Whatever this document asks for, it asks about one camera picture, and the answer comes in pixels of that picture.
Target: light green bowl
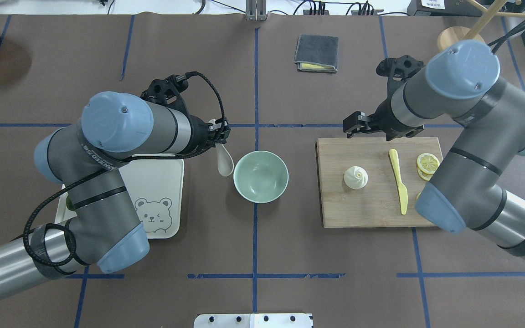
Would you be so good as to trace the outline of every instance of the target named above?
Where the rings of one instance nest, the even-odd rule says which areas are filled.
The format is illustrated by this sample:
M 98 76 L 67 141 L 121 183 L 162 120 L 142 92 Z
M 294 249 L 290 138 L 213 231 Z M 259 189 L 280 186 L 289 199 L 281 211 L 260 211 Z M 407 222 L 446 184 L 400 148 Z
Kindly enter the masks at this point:
M 242 197 L 253 203 L 268 203 L 287 189 L 289 171 L 285 162 L 272 152 L 246 154 L 234 169 L 234 185 Z

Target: wooden cutting board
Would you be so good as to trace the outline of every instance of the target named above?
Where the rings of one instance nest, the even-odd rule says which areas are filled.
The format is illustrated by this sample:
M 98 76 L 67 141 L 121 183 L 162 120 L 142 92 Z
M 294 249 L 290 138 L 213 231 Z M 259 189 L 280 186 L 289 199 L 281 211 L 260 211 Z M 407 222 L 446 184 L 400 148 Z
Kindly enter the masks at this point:
M 402 182 L 408 189 L 408 210 L 400 214 L 394 172 L 388 158 L 398 151 Z M 431 153 L 442 160 L 438 138 L 320 138 L 317 140 L 317 167 L 321 214 L 325 228 L 375 228 L 386 226 L 434 226 L 415 208 L 417 194 L 425 181 L 417 174 L 417 157 Z M 344 172 L 360 166 L 368 174 L 362 189 L 350 189 Z

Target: bear face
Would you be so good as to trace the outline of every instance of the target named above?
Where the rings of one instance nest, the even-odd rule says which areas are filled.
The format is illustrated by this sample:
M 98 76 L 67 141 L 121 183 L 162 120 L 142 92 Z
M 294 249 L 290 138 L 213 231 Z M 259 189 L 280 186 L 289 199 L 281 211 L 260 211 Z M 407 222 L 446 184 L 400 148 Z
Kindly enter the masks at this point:
M 135 201 L 137 216 L 139 216 L 139 221 L 147 233 L 156 233 L 159 230 L 167 232 L 173 223 L 169 212 L 170 207 L 171 199 L 168 198 L 163 198 L 160 201 L 147 201 L 146 199 Z

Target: black cable bundle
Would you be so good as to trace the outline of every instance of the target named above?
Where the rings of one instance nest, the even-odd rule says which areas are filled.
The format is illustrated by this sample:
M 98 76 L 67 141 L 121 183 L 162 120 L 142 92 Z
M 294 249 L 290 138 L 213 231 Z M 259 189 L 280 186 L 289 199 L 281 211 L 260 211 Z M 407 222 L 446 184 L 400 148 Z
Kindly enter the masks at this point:
M 498 39 L 495 39 L 494 41 L 488 43 L 487 45 L 488 46 L 495 45 L 494 48 L 491 50 L 491 52 L 495 54 L 500 48 L 500 46 L 502 46 L 506 41 L 508 41 L 510 37 L 516 35 L 519 32 L 522 32 L 523 30 L 525 30 L 525 20 L 523 20 L 521 23 L 519 23 L 514 28 L 512 28 L 510 31 L 508 31 L 508 33 L 506 33 L 504 36 Z

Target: white tray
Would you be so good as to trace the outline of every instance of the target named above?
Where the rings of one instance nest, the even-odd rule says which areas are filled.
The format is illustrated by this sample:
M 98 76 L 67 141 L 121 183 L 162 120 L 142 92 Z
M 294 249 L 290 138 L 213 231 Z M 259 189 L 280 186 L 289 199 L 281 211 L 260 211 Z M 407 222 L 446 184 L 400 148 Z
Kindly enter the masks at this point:
M 119 171 L 139 220 L 143 222 L 147 238 L 169 238 L 175 235 L 180 228 L 184 161 L 140 159 L 134 160 Z M 60 196 L 56 223 L 77 216 L 75 212 L 66 208 L 66 198 L 66 193 Z

